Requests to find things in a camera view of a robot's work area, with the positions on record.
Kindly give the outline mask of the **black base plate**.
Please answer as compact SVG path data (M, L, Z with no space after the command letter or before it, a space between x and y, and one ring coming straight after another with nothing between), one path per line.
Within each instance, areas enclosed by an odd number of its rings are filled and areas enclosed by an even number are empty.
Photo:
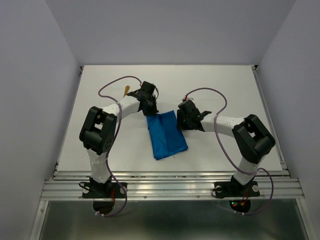
M125 199L125 191L116 183L110 182L106 186L92 186L90 182L80 182L83 199Z
M211 195L217 199L259 197L260 189L256 181L250 181L246 185L241 185L236 181L217 181Z

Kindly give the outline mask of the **blue cloth napkin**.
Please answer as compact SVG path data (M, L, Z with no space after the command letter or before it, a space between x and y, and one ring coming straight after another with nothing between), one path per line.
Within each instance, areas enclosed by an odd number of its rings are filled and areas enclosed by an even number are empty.
M173 110L155 116L147 116L154 158L162 160L188 150L186 139L177 128L177 117Z

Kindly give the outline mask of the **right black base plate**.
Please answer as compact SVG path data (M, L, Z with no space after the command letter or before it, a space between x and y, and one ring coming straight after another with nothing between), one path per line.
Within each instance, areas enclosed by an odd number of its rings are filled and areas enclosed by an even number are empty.
M259 197L260 189L256 181L250 181L246 185L241 185L236 181L217 181L211 195L217 199Z

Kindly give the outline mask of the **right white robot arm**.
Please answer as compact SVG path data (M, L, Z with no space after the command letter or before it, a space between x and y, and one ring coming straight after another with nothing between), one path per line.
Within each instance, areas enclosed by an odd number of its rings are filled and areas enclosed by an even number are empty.
M254 178L261 161L276 145L274 137L256 115L228 117L211 111L200 112L190 99L178 105L177 127L186 131L213 132L219 145L222 145L220 134L235 139L241 153L239 165L232 163L236 172L230 189L235 195L248 190L248 183Z

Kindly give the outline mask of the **aluminium rail frame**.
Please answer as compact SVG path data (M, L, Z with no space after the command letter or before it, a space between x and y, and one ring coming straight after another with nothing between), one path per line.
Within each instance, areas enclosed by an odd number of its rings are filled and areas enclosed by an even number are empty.
M251 201L254 213L240 216L227 199L211 192L230 171L124 171L124 211L114 217L94 216L92 201L82 197L78 182L86 171L56 171L43 184L33 223L32 240L315 240L317 231L300 181L288 170L276 147L281 170L260 172L260 196Z

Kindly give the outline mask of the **gold knife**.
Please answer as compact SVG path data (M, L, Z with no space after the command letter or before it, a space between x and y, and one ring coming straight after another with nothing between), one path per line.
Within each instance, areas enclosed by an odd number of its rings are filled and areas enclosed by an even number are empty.
M125 87L123 97L125 97L125 96L129 93L130 88L131 88L131 87L130 87L129 85L127 85L127 86Z

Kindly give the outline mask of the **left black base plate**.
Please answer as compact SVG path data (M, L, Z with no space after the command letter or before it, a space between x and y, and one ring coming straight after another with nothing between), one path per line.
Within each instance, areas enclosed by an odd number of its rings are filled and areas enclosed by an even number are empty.
M116 183L110 182L106 186L92 186L90 182L80 182L83 199L125 199L125 191Z

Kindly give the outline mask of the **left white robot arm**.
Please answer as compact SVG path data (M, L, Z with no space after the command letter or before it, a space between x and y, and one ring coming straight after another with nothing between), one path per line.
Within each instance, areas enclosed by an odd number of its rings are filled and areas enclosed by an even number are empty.
M107 158L116 136L120 130L121 121L131 114L142 112L144 116L155 116L158 113L156 86L142 82L140 88L127 93L121 100L107 107L96 106L88 110L87 116L79 134L88 153L91 175L87 185L80 184L87 191L95 191L100 197L111 193L112 175L107 168Z

